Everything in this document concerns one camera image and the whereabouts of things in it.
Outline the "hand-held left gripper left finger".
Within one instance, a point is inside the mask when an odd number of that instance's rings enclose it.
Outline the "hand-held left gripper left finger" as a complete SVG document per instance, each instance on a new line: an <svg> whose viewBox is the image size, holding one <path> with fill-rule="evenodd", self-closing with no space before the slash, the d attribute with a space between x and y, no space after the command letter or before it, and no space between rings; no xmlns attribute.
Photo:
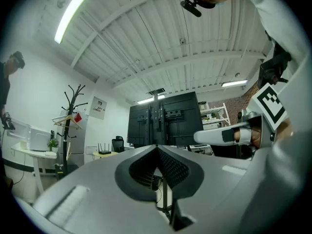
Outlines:
<svg viewBox="0 0 312 234"><path fill-rule="evenodd" d="M42 234L175 234L150 202L125 194L115 178L119 164L152 146L89 162L45 191L33 206L18 199L27 220Z"/></svg>

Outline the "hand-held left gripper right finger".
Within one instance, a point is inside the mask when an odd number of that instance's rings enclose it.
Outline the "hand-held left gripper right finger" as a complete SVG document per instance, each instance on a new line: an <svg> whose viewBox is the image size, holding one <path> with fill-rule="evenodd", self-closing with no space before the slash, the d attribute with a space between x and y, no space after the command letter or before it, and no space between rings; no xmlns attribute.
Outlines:
<svg viewBox="0 0 312 234"><path fill-rule="evenodd" d="M179 234L309 234L310 134L296 132L270 148L258 150L234 187L209 187L198 164L159 146L183 176L172 189L170 224Z"/></svg>

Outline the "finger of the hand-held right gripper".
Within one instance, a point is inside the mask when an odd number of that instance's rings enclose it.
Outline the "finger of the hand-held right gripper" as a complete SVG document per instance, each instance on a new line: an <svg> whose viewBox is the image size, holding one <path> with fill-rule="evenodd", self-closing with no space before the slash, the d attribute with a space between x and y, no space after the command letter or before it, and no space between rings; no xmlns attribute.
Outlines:
<svg viewBox="0 0 312 234"><path fill-rule="evenodd" d="M252 130L249 127L222 127L211 130L197 131L194 140L199 144L210 146L231 146L250 144Z"/></svg>

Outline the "person's right forearm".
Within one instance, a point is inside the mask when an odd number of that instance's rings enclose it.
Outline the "person's right forearm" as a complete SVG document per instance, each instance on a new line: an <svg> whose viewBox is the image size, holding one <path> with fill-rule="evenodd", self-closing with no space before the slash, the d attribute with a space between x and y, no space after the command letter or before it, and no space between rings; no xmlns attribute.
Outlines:
<svg viewBox="0 0 312 234"><path fill-rule="evenodd" d="M275 140L282 140L284 138L291 137L293 135L293 128L290 122L290 119L286 119L278 126L276 130L276 138Z"/></svg>

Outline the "person's right hand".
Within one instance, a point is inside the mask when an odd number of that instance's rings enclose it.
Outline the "person's right hand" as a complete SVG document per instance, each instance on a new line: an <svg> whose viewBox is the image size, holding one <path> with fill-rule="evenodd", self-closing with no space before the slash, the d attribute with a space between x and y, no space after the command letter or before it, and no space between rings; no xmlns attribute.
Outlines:
<svg viewBox="0 0 312 234"><path fill-rule="evenodd" d="M258 149L260 148L260 145L261 145L261 131L260 130L252 129L251 143L256 148Z"/></svg>

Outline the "white shelf rack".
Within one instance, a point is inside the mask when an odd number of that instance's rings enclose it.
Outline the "white shelf rack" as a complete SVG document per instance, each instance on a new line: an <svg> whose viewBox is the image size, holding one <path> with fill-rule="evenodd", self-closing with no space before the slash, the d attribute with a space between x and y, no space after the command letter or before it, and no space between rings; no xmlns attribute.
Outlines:
<svg viewBox="0 0 312 234"><path fill-rule="evenodd" d="M230 126L230 118L225 106L225 103L221 107L210 108L205 101L199 104L203 130L212 130L221 127Z"/></svg>

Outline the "black chest-mounted monitor rig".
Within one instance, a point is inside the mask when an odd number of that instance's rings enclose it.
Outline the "black chest-mounted monitor rig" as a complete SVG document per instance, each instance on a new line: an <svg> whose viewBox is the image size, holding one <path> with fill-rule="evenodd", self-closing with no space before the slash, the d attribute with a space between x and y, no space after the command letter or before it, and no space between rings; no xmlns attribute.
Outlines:
<svg viewBox="0 0 312 234"><path fill-rule="evenodd" d="M288 80L281 76L287 68L288 62L291 60L291 55L276 43L273 57L260 65L257 82L258 88L261 89L266 83L270 85L276 85L278 82L287 83Z"/></svg>

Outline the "black coat rack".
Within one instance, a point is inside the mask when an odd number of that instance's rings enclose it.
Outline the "black coat rack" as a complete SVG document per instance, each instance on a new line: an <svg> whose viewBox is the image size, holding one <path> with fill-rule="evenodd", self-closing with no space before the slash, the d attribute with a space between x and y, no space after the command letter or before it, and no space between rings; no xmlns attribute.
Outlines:
<svg viewBox="0 0 312 234"><path fill-rule="evenodd" d="M76 100L79 96L84 95L84 93L82 92L82 90L85 88L85 85L78 85L77 89L73 89L73 87L71 85L68 86L70 88L70 90L72 91L72 97L69 97L67 92L64 92L67 102L68 102L68 107L62 107L62 110L65 112L64 116L68 116L68 115L72 115L75 109L78 109L78 107L80 106L85 106L88 103L76 103ZM64 137L63 139L63 164L57 164L55 165L56 168L56 173L58 176L60 177L65 177L66 175L68 175L70 172L72 172L75 168L77 168L77 165L68 165L67 164L67 160L69 158L70 155L70 143L67 147L67 137L68 138L76 138L76 136L74 137L70 137L68 134L68 128L66 128L66 130L64 131L64 135L61 135L59 133L56 133L56 136L59 135L61 137Z"/></svg>

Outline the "white refrigerator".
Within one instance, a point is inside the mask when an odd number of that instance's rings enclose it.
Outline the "white refrigerator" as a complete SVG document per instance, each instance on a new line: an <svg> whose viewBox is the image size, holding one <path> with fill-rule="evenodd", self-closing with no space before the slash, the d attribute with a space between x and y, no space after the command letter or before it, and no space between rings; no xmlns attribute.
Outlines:
<svg viewBox="0 0 312 234"><path fill-rule="evenodd" d="M88 123L88 116L86 115L85 110L82 109L75 109L73 113L73 117L76 117L78 114L81 117L81 120L78 122L81 129L74 129L74 128L68 128L68 134L70 137L76 136L76 138L68 138L67 137L67 147L69 143L70 146L70 155L67 160L68 165L77 165L78 167L84 165L84 153L85 153L85 136L86 136L86 129L87 129L87 123ZM57 127L57 133L64 135L64 131L66 128L58 126ZM63 136L56 136L59 140L59 148L58 148L58 162L60 164L63 164Z"/></svg>

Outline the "black office chair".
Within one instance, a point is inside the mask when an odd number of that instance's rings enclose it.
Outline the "black office chair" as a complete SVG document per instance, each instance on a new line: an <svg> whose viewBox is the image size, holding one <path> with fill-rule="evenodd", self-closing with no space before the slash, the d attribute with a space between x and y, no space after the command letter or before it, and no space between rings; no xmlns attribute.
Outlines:
<svg viewBox="0 0 312 234"><path fill-rule="evenodd" d="M113 151L116 153L122 153L125 151L124 149L124 140L122 136L116 136L112 139L112 147Z"/></svg>

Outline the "white curved desk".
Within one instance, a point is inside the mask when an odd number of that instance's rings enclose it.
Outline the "white curved desk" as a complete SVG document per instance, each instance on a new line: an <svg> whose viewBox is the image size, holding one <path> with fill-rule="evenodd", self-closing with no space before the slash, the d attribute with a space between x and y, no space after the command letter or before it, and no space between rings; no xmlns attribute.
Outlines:
<svg viewBox="0 0 312 234"><path fill-rule="evenodd" d="M24 154L25 156L30 156L33 160L34 167L34 177L36 181L36 185L38 187L39 193L42 194L44 192L42 177L43 176L54 176L55 170L49 168L49 160L56 161L57 154L50 151L34 151L30 149L21 148L21 143L17 143L10 148L14 152L19 152Z"/></svg>

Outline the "wooden clothes hanger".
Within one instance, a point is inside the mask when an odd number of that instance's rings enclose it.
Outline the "wooden clothes hanger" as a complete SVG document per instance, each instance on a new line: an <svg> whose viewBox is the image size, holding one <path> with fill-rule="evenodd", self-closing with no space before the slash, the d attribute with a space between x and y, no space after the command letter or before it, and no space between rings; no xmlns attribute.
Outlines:
<svg viewBox="0 0 312 234"><path fill-rule="evenodd" d="M56 117L56 118L53 118L52 121L54 122L54 125L56 126L82 130L82 127L74 120L72 115Z"/></svg>

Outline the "person's white shirt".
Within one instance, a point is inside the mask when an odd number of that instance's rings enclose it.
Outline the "person's white shirt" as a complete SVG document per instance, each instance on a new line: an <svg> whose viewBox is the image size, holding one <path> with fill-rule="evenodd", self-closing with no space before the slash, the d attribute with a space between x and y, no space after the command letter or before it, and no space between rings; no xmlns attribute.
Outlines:
<svg viewBox="0 0 312 234"><path fill-rule="evenodd" d="M291 79L278 92L294 134L312 138L312 44L283 0L250 0L269 36L291 55Z"/></svg>

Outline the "long ceiling light tube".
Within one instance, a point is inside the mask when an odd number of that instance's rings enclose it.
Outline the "long ceiling light tube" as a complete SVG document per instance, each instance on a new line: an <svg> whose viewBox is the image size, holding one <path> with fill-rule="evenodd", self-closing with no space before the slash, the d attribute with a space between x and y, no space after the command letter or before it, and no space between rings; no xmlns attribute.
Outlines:
<svg viewBox="0 0 312 234"><path fill-rule="evenodd" d="M73 18L73 16L75 15L76 11L79 9L79 7L82 5L82 3L85 0L71 0L65 10L65 12L63 13L63 16L58 24L56 33L55 33L55 37L54 37L54 41L58 44L61 44L62 39L64 37L64 34L66 32L66 29L71 21L71 19Z"/></svg>

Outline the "white wall poster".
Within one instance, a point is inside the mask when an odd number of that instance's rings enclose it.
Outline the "white wall poster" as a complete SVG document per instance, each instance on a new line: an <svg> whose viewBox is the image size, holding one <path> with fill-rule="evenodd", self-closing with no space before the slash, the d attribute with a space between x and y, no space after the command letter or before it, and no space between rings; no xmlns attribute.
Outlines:
<svg viewBox="0 0 312 234"><path fill-rule="evenodd" d="M107 102L99 99L98 97L93 97L89 116L104 120L105 110L106 110Z"/></svg>

